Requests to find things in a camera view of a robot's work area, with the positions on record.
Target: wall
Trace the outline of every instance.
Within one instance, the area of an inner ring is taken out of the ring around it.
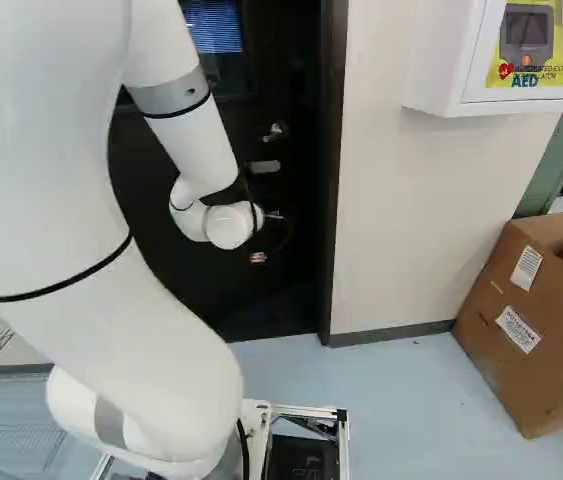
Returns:
[[[414,10],[350,0],[332,334],[454,318],[559,117],[401,108]]]

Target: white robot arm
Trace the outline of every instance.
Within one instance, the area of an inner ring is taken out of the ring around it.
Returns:
[[[238,172],[175,0],[0,0],[0,316],[55,362],[66,430],[166,478],[211,477],[235,448],[241,372],[154,278],[116,203],[122,81],[181,172],[181,230],[234,248],[261,225],[199,200]]]

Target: black stripe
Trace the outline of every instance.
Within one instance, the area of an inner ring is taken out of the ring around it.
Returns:
[[[174,208],[177,212],[187,212],[188,210],[190,210],[190,207],[192,207],[192,205],[194,205],[194,202],[192,202],[190,205],[188,205],[185,208],[177,208],[174,206],[174,203],[172,203],[172,200],[170,200],[170,206]]]
[[[197,103],[195,103],[194,105],[190,105],[189,107],[186,107],[183,110],[178,110],[176,112],[172,112],[172,113],[145,113],[145,112],[141,112],[141,113],[143,114],[143,116],[145,118],[163,119],[163,118],[180,117],[181,115],[185,115],[186,113],[190,113],[192,110],[196,110],[197,108],[199,108],[201,105],[203,105],[205,102],[208,101],[208,99],[210,98],[211,95],[212,95],[212,92],[210,90],[208,90],[208,93],[206,94],[206,96],[203,97],[201,100],[199,100]]]
[[[110,255],[108,255],[106,258],[101,260],[96,265],[92,265],[87,270],[84,270],[83,272],[78,273],[75,276],[68,278],[67,280],[63,280],[59,283],[55,283],[48,287],[43,287],[38,290],[34,290],[32,292],[18,293],[16,295],[0,296],[0,303],[12,303],[12,302],[22,302],[23,300],[32,300],[33,298],[42,297],[43,295],[48,295],[50,293],[54,293],[58,290],[62,290],[66,287],[69,287],[70,285],[74,285],[75,283],[86,279],[90,275],[98,272],[99,270],[105,268],[106,266],[114,262],[123,253],[123,251],[126,248],[128,248],[130,242],[132,242],[132,235],[128,234],[128,237],[123,241],[123,243],[119,246],[119,248],[117,248],[114,252],[112,252]]]

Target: black door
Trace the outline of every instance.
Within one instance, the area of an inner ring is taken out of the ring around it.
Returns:
[[[233,251],[185,238],[168,211],[177,170],[123,93],[110,132],[121,208],[155,275],[226,341],[315,332],[324,215],[317,188],[319,2],[181,3],[246,180],[204,201],[245,200],[247,183],[273,217]],[[260,170],[272,172],[253,173]],[[266,261],[252,263],[259,252]]]

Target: gray band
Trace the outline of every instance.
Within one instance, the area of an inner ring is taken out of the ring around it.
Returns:
[[[123,412],[101,396],[94,406],[94,430],[103,443],[128,449],[123,438]]]
[[[217,466],[202,480],[233,480],[241,460],[241,442],[237,432],[233,432]]]
[[[201,65],[170,82],[153,87],[126,87],[139,110],[146,115],[174,115],[203,103],[210,87]]]

